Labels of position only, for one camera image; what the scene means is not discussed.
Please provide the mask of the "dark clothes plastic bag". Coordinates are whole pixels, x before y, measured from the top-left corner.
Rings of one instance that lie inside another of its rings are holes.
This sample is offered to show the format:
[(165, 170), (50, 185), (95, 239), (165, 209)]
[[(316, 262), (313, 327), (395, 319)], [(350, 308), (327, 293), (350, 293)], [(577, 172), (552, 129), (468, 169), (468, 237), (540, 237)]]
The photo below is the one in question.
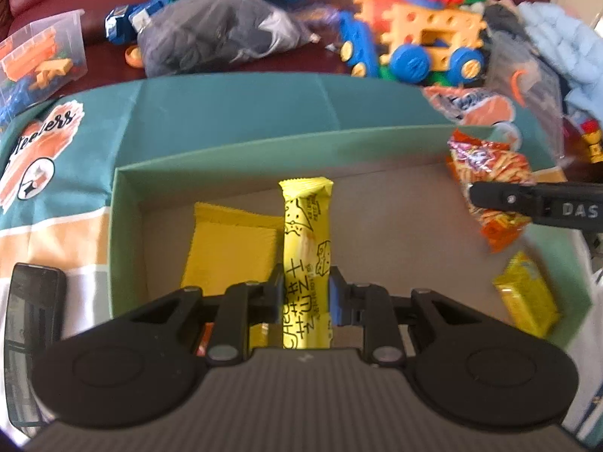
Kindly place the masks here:
[(218, 72), (307, 45), (318, 37), (265, 0), (177, 0), (138, 34), (148, 78)]

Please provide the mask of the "light blue down jacket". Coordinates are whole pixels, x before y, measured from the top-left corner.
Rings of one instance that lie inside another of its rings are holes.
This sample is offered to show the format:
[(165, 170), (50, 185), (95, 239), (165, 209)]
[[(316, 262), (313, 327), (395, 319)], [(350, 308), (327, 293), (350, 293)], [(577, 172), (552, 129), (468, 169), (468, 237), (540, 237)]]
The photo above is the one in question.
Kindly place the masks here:
[(601, 124), (602, 38), (553, 3), (521, 2), (518, 11), (531, 43), (566, 79), (566, 102)]

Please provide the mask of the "yellow snack packet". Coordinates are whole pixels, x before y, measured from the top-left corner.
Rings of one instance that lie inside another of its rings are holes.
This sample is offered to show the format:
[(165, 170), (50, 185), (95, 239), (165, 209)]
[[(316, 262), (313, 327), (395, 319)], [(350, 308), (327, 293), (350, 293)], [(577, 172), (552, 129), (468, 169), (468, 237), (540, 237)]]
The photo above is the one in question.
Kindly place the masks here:
[(284, 220), (197, 202), (182, 287), (218, 296), (232, 285), (266, 282), (282, 255)]

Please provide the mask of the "yellow blue toy vehicle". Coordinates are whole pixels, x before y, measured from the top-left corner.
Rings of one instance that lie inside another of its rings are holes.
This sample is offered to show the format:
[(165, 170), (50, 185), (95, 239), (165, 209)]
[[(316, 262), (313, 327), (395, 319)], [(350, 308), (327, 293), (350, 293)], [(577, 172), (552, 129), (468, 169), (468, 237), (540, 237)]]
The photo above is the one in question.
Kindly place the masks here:
[(465, 0), (353, 0), (339, 13), (339, 57), (353, 76), (465, 86), (484, 71), (487, 23)]

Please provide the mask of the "clear bin of toys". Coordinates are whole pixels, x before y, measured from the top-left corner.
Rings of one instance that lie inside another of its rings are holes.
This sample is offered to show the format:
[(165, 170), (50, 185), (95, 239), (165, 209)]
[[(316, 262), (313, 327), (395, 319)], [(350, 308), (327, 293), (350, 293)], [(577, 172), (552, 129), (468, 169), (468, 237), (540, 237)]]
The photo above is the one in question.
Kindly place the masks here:
[(1, 42), (1, 128), (88, 71), (83, 9), (26, 24)]

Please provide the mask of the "yellow cheese stick packet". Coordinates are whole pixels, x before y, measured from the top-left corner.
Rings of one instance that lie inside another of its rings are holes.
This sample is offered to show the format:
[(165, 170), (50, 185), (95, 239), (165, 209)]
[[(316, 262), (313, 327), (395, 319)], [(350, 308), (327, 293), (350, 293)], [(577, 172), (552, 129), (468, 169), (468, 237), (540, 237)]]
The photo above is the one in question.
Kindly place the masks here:
[(282, 181), (280, 187), (284, 199), (282, 344), (294, 350), (328, 348), (333, 182), (327, 177), (300, 177)]

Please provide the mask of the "red foil snack packet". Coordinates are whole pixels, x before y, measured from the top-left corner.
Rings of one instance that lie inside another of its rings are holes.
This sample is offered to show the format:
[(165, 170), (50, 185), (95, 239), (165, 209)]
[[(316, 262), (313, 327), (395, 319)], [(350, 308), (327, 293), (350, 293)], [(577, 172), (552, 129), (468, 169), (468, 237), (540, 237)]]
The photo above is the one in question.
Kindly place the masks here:
[(201, 337), (199, 340), (199, 345), (197, 347), (196, 355), (200, 357), (204, 357), (207, 354), (208, 343), (210, 342), (211, 333), (213, 332), (214, 324), (212, 322), (208, 322), (204, 324), (204, 330), (201, 333)]

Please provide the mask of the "black smartphone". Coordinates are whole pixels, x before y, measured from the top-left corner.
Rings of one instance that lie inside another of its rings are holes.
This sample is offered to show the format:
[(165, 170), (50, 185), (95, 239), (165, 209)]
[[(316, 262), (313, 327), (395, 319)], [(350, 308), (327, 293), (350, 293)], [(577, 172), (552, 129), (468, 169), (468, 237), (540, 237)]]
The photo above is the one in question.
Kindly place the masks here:
[(9, 422), (29, 438), (46, 424), (31, 384), (33, 366), (39, 354), (60, 340), (64, 302), (62, 270), (13, 266), (5, 317), (5, 396)]

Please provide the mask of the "yellow red toy figure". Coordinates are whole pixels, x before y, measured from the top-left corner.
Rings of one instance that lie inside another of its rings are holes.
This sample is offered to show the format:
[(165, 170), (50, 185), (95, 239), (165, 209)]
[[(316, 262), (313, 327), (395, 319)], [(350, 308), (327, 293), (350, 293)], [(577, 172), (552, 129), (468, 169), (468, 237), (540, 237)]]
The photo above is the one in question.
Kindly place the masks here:
[(588, 145), (591, 163), (603, 161), (602, 130), (596, 119), (591, 118), (580, 126), (582, 138)]

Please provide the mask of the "orange red chips bag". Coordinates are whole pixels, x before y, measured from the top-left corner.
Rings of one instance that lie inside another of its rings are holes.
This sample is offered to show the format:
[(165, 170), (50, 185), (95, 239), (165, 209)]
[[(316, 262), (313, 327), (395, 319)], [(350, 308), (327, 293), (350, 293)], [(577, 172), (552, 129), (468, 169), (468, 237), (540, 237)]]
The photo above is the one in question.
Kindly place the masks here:
[(491, 251), (504, 250), (522, 234), (530, 218), (499, 207), (479, 207), (470, 200), (470, 189), (476, 184), (529, 185), (534, 175), (528, 160), (505, 143), (478, 139), (459, 128), (452, 133), (448, 146), (447, 166), (461, 187), (469, 213), (481, 227)]

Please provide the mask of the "small yellow candy packet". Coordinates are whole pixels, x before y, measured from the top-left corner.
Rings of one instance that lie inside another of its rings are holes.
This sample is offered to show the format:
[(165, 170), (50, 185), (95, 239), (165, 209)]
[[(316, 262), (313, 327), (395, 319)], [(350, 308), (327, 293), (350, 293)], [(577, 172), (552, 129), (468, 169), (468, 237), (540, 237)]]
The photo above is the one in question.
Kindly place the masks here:
[(518, 251), (504, 272), (493, 279), (513, 324), (528, 335), (544, 339), (560, 321), (560, 311), (537, 264)]

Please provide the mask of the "teal cardboard box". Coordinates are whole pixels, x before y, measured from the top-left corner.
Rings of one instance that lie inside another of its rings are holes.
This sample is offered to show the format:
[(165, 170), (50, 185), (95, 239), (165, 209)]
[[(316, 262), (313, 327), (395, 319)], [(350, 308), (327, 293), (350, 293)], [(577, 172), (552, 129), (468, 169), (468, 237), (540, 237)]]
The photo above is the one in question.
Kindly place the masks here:
[(593, 309), (590, 257), (576, 231), (469, 205), (468, 185), (532, 186), (551, 173), (542, 145), (485, 144), (488, 128), (365, 128), (196, 150), (115, 170), (110, 313), (186, 287), (204, 296), (281, 279), (276, 340), (322, 347), (344, 313), (333, 272), (392, 295), (438, 292), (510, 321), (496, 282), (523, 254), (541, 275), (537, 317), (569, 348)]

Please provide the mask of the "clear plastic lid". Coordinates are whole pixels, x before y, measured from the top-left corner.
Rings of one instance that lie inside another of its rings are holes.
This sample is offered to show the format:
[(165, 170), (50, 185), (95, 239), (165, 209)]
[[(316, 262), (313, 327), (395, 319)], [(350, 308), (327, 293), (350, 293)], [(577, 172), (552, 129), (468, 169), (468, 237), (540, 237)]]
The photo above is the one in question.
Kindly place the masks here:
[(503, 31), (491, 36), (485, 86), (527, 108), (540, 123), (553, 158), (564, 156), (559, 76), (531, 52), (527, 42)]

